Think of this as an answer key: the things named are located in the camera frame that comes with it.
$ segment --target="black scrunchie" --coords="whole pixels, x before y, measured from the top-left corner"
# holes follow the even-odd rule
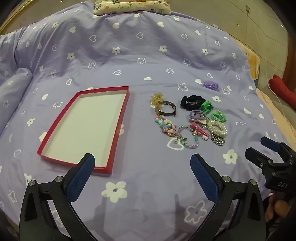
[[[181,100],[180,106],[183,109],[192,111],[192,110],[198,110],[201,105],[205,103],[205,99],[201,96],[192,95],[192,96],[184,96]]]

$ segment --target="green hair tie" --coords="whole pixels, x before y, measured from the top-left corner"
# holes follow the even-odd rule
[[[219,122],[226,122],[226,115],[223,114],[221,111],[217,110],[216,112],[213,112],[211,115],[211,118],[215,121]]]
[[[202,110],[205,114],[209,114],[214,107],[210,101],[206,101],[199,107],[199,110]]]

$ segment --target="blue gripper pad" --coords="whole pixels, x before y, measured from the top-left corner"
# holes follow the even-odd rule
[[[261,142],[261,145],[266,146],[267,148],[275,152],[279,152],[281,150],[279,142],[275,142],[272,139],[269,139],[267,137],[262,137],[260,142]]]
[[[207,199],[214,202],[219,200],[219,188],[217,183],[214,181],[213,177],[209,174],[207,168],[211,168],[208,164],[201,158],[199,154],[195,154],[190,159],[190,167],[198,180],[202,190],[204,191]]]
[[[92,154],[85,154],[81,161],[77,164],[76,167],[72,167],[69,172],[66,174],[65,179],[68,177],[71,178],[69,184],[67,185],[66,198],[69,203],[74,202],[78,199],[82,189],[84,188],[87,180],[89,179],[95,166],[95,159]]]

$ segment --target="bed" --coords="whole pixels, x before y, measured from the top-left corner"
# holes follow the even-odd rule
[[[73,203],[98,240],[188,239],[213,206],[190,169],[194,153],[234,181],[255,179],[266,198],[264,176],[244,152],[254,147],[277,161],[261,146],[261,137],[289,143],[257,96],[246,55],[235,40],[178,13],[96,16],[93,10],[92,3],[82,2],[0,36],[0,86],[13,87],[11,77],[18,69],[30,78],[0,135],[0,208],[5,214],[19,223],[28,182],[49,182],[68,171],[36,152],[74,94],[123,85],[129,86],[130,97],[112,175],[92,175]],[[217,82],[220,91],[204,88],[206,80]],[[174,144],[154,121],[150,100],[155,92],[177,106],[176,117],[169,118],[177,126],[189,124],[189,112],[180,108],[183,96],[211,101],[215,111],[227,116],[225,144],[200,140],[191,150]],[[0,115],[9,107],[13,103],[1,104]],[[234,205],[224,227],[233,211]]]

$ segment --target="purple hair tie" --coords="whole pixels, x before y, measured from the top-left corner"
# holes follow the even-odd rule
[[[205,118],[206,114],[202,110],[193,110],[189,114],[190,121],[196,122],[197,120],[204,120]]]
[[[206,87],[210,90],[215,90],[217,92],[220,91],[218,83],[211,81],[211,80],[205,80],[202,86]]]

